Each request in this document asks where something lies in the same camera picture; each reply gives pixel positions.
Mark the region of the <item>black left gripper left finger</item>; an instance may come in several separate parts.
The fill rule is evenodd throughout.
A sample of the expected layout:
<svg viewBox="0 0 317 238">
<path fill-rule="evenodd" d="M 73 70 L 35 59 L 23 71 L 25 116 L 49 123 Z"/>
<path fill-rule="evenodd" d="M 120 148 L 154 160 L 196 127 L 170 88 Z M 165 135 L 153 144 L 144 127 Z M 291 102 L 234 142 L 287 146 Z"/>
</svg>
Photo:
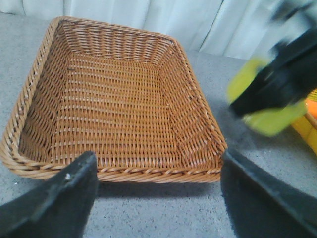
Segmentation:
<svg viewBox="0 0 317 238">
<path fill-rule="evenodd" d="M 97 196 L 97 157 L 86 151 L 55 176 L 0 207 L 2 238 L 81 238 Z"/>
</svg>

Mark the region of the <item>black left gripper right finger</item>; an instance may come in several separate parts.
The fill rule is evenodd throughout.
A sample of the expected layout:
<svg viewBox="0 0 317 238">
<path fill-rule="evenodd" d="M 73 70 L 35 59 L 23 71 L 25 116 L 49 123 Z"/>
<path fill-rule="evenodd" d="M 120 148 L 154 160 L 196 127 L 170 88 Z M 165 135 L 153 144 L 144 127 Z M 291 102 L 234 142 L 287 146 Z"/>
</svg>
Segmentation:
<svg viewBox="0 0 317 238">
<path fill-rule="evenodd" d="M 239 238 L 315 238 L 317 199 L 233 149 L 223 154 L 221 191 Z"/>
</svg>

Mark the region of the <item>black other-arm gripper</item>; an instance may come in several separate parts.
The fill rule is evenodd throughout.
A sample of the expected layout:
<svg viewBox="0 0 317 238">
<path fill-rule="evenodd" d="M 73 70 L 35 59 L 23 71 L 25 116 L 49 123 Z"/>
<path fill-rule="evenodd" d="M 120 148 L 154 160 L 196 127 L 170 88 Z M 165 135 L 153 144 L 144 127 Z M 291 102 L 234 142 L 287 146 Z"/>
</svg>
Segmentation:
<svg viewBox="0 0 317 238">
<path fill-rule="evenodd" d="M 317 28 L 315 0 L 282 0 L 269 18 L 270 47 L 288 45 Z"/>
</svg>

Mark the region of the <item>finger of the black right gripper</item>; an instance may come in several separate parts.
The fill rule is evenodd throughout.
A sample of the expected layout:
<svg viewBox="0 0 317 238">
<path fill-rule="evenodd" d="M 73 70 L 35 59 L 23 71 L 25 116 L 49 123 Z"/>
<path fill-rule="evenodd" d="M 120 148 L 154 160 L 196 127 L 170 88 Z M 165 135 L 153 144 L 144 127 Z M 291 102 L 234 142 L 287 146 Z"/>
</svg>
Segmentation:
<svg viewBox="0 0 317 238">
<path fill-rule="evenodd" d="M 305 98 L 317 87 L 317 41 L 299 37 L 274 46 L 275 58 L 230 104 L 237 115 L 284 108 Z"/>
</svg>

